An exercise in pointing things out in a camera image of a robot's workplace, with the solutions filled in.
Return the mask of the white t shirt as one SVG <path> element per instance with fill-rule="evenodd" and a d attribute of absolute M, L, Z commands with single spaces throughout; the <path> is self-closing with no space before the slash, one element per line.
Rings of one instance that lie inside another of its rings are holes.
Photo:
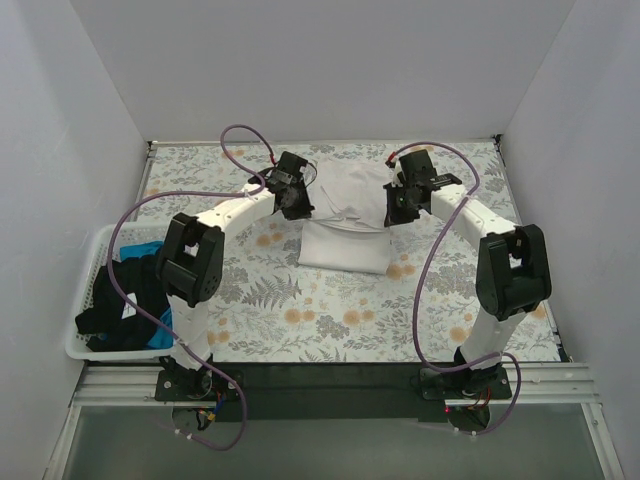
<path fill-rule="evenodd" d="M 303 266 L 383 275 L 391 263 L 384 225 L 390 171 L 380 163 L 324 160 L 308 188 L 312 217 L 303 222 Z"/>

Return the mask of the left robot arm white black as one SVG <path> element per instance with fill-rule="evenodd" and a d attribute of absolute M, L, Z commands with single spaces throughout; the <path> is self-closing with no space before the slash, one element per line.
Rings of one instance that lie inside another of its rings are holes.
<path fill-rule="evenodd" d="M 212 374 L 203 365 L 211 358 L 208 302 L 222 280 L 226 243 L 277 212 L 288 220 L 310 218 L 314 207 L 307 177 L 317 177 L 316 166 L 285 152 L 274 166 L 252 177 L 239 197 L 195 216 L 178 213 L 171 219 L 156 274 L 178 339 L 171 356 L 161 363 L 184 395 L 204 398 L 213 388 Z"/>

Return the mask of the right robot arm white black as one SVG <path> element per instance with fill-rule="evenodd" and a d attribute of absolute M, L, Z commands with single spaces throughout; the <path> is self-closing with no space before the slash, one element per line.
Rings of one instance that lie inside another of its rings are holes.
<path fill-rule="evenodd" d="M 484 393 L 500 378 L 505 348 L 527 314 L 552 292 L 545 237 L 534 225 L 518 225 L 492 211 L 450 173 L 440 174 L 421 143 L 402 147 L 385 164 L 393 178 L 384 190 L 385 223 L 408 224 L 426 212 L 454 230 L 477 253 L 475 279 L 480 309 L 471 333 L 456 349 L 450 367 L 425 366 L 438 385 L 457 394 Z"/>

